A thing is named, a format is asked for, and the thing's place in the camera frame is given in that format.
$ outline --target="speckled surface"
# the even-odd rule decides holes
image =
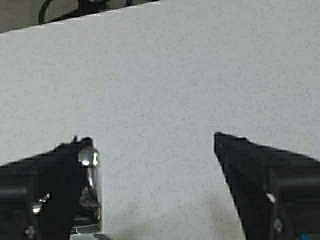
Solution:
[[[320,159],[320,2],[160,3],[0,35],[0,162],[91,136],[105,232],[244,239],[212,132]]]

